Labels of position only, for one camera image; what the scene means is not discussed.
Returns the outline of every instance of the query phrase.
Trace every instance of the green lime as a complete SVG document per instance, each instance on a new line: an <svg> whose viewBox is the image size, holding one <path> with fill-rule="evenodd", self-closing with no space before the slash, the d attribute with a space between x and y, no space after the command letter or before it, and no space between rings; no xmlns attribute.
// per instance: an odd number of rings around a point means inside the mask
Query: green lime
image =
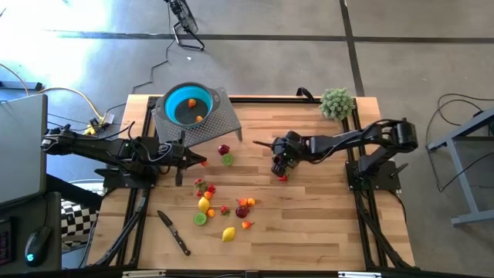
<svg viewBox="0 0 494 278"><path fill-rule="evenodd" d="M198 214L196 214L194 216L195 225L204 225L207 220L208 220L208 217L203 212L199 212Z"/></svg>
<svg viewBox="0 0 494 278"><path fill-rule="evenodd" d="M230 166L233 164L233 155L223 154L222 162L224 166Z"/></svg>

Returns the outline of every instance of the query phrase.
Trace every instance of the knife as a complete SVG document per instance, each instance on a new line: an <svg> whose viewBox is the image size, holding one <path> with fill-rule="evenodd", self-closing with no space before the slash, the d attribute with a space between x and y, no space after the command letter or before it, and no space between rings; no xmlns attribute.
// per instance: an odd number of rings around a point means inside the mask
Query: knife
<svg viewBox="0 0 494 278"><path fill-rule="evenodd" d="M163 223L170 229L171 234L173 235L173 237L175 238L175 240L177 240L178 245L180 246L180 248L182 248L182 251L184 251L184 254L186 256L190 256L191 255L191 251L189 251L187 249L187 246L185 246L184 241L178 235L178 231L173 226L173 222L162 211L157 211L157 214L160 216L161 221L163 221Z"/></svg>

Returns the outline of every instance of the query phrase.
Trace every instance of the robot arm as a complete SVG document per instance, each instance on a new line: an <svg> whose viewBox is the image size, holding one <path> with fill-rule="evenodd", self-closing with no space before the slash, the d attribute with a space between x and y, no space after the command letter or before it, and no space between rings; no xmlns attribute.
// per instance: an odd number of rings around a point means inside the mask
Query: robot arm
<svg viewBox="0 0 494 278"><path fill-rule="evenodd" d="M155 137L107 140L105 137L77 134L67 124L64 128L47 130L41 148L47 154L78 154L116 166L118 170L98 169L96 172L105 178L119 176L121 179L115 182L125 182L125 185L133 187L132 184L141 181L153 184L160 172L160 166L176 167L179 170L177 184L180 185L182 169L206 161L206 158L184 147L182 142L183 138L160 144Z"/></svg>
<svg viewBox="0 0 494 278"><path fill-rule="evenodd" d="M417 148L417 134L413 124L403 120L379 120L362 131L350 131L335 136L300 136L289 131L285 137L276 138L272 144L254 141L270 147L273 154L271 172L279 177L287 168L296 167L301 161L318 164L336 151L366 144L380 147L372 154L359 159L358 170L366 174L388 161L396 153L408 153Z"/></svg>

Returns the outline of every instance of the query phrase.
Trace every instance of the gray floor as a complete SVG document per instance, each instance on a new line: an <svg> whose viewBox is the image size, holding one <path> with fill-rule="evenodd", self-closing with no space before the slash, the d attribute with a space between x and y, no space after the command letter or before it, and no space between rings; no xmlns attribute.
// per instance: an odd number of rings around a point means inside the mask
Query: gray floor
<svg viewBox="0 0 494 278"><path fill-rule="evenodd" d="M0 61L25 80L83 91L101 113L125 102L132 87L147 81L150 68L164 59L167 40L58 39L40 31L167 33L167 9L161 0L27 3L3 4L8 8L0 18ZM190 0L189 4L202 34L345 34L336 0ZM494 36L494 2L488 0L347 0L347 4L356 36ZM327 87L345 86L355 95L345 42L205 43L205 53L172 46L170 63L153 72L154 84L136 93L165 93L177 83L194 80L224 86L230 94L293 95L298 86L305 86L318 95ZM423 148L425 128L439 96L494 97L494 45L359 42L356 51L365 95L378 97L383 117L406 117L417 125L421 147L396 158L410 164L401 174L402 198L417 265L425 270L494 276L494 221L451 226L449 217L467 212L459 184L439 194ZM0 70L0 80L14 77ZM0 99L16 97L23 93L0 92ZM478 105L489 108L492 103ZM118 120L122 111L115 110ZM83 121L93 117L79 96L65 91L49 93L49 112ZM459 123L475 112L465 103L445 109L446 117ZM439 118L430 138L453 128ZM454 175L448 154L435 154L435 160L444 184ZM48 172L66 180L98 178L93 169L101 166L83 158L49 157ZM476 194L483 196L479 200L483 205L492 207L488 198L492 193L482 189Z"/></svg>

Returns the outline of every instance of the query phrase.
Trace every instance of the wooden tabletop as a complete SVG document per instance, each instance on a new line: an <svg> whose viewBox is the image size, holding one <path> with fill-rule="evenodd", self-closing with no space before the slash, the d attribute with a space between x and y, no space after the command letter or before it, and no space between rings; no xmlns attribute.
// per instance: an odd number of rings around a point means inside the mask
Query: wooden tabletop
<svg viewBox="0 0 494 278"><path fill-rule="evenodd" d="M135 121L132 128L135 137L142 131L148 97L130 95L127 101L122 128ZM358 97L357 105L363 127L381 118L376 98ZM364 270L354 196L347 189L344 170L346 151L339 151L318 165L302 162L292 171L288 182L281 182L270 171L270 150L252 143L253 140L272 142L274 137L284 136L289 130L304 136L339 134L343 132L341 124L321 117L316 104L234 103L234 108L242 125L243 141L231 133L194 146L194 152L208 158L208 166L195 165L185 171L182 187L174 185L172 170L151 191L139 268ZM222 165L216 151L220 144L230 146L235 158L233 166ZM211 200L216 216L203 226L192 222L198 212L193 186L196 178L212 182L217 188ZM128 189L118 189L103 200L89 263L96 262L120 233L128 195ZM220 215L222 205L235 210L237 198L255 198L259 204L246 219L237 218L235 213ZM398 200L389 192L376 192L376 200L383 233L402 258L413 265ZM181 251L158 218L158 209L173 221L191 256ZM255 224L244 230L243 220ZM235 239L222 242L222 231L228 227L235 227ZM127 261L134 232L127 246ZM377 262L372 237L370 244Z"/></svg>

